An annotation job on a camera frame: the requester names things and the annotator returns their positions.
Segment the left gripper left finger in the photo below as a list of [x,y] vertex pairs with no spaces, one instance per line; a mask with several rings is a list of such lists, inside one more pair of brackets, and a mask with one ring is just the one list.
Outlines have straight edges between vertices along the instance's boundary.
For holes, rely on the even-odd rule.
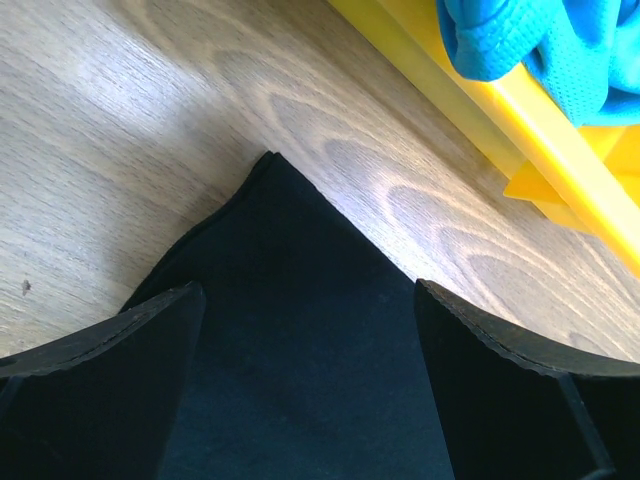
[[2,358],[2,478],[157,478],[205,304],[191,282]]

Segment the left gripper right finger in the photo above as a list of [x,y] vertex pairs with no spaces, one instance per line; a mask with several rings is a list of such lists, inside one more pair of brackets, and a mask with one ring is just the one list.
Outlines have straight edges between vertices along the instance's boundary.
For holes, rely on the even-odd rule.
[[418,281],[415,317],[458,479],[635,479],[639,367]]

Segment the black t-shirt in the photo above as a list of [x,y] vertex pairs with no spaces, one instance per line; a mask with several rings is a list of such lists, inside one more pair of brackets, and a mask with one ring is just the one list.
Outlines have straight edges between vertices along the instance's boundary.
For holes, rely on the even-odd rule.
[[161,477],[449,479],[414,284],[284,157],[129,298],[196,281],[206,308]]

